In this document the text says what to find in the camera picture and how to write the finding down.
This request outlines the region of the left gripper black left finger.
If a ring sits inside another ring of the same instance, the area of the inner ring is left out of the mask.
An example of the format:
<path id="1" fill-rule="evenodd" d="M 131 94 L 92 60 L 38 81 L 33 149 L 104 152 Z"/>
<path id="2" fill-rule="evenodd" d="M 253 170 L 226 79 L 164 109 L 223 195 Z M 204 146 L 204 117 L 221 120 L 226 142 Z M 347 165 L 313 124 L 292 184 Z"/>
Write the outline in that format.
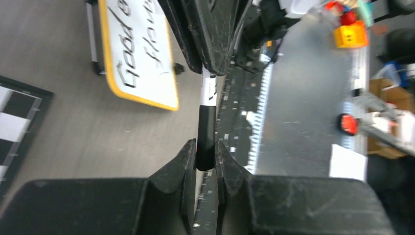
<path id="1" fill-rule="evenodd" d="M 3 235 L 189 235 L 196 141 L 147 178 L 48 179 L 24 184 L 0 220 Z"/>

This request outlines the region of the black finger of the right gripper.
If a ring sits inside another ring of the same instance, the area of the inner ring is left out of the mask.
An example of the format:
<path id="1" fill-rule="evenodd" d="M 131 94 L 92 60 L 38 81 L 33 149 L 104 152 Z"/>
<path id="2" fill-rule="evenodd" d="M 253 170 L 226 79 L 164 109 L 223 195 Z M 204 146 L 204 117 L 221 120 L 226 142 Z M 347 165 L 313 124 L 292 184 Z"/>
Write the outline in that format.
<path id="1" fill-rule="evenodd" d="M 202 73 L 202 60 L 188 28 L 186 11 L 180 0 L 158 0 L 173 34 L 178 42 L 182 54 L 191 71 Z"/>
<path id="2" fill-rule="evenodd" d="M 251 0 L 182 0 L 190 33 L 185 50 L 189 67 L 201 73 L 202 67 L 223 76 L 227 74 L 238 31 L 252 4 Z"/>

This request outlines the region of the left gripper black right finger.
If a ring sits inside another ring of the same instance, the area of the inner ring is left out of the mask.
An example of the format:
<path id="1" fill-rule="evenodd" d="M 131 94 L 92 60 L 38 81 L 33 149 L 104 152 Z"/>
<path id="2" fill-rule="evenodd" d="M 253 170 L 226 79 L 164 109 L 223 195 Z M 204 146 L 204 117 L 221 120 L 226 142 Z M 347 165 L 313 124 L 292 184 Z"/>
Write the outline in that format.
<path id="1" fill-rule="evenodd" d="M 249 173 L 215 144 L 218 235 L 392 235 L 378 197 L 354 179 Z"/>

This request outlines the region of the yellow framed whiteboard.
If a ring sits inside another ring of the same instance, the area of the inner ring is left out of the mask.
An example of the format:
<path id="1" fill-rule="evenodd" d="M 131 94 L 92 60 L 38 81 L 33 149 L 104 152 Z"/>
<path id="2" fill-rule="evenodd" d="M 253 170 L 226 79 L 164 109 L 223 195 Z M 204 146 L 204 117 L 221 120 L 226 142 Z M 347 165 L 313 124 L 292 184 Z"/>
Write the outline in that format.
<path id="1" fill-rule="evenodd" d="M 93 71 L 118 97 L 176 111 L 176 76 L 170 30 L 156 0 L 85 2 Z"/>

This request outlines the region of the black white marker pen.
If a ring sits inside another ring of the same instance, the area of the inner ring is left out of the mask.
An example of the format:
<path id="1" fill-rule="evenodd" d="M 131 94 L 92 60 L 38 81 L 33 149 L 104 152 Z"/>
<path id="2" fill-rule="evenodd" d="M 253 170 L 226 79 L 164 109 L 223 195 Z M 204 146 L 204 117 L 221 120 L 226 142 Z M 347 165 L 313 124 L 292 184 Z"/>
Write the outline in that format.
<path id="1" fill-rule="evenodd" d="M 202 66 L 201 105 L 217 105 L 217 76 Z"/>

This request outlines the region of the black marker cap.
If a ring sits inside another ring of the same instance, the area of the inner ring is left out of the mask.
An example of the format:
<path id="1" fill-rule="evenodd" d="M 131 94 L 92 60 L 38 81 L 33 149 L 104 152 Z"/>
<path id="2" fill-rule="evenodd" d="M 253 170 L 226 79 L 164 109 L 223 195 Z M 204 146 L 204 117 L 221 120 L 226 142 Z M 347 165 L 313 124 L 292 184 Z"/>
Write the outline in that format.
<path id="1" fill-rule="evenodd" d="M 215 164 L 215 122 L 216 106 L 199 107 L 196 167 L 199 171 L 208 171 Z"/>

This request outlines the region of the black white checkerboard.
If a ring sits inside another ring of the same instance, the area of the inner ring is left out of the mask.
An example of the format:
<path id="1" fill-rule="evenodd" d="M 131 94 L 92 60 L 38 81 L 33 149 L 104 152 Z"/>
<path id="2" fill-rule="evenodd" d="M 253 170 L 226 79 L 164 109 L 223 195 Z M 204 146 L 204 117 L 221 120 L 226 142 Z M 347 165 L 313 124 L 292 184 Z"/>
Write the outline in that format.
<path id="1" fill-rule="evenodd" d="M 0 200 L 6 197 L 54 93 L 0 77 Z"/>

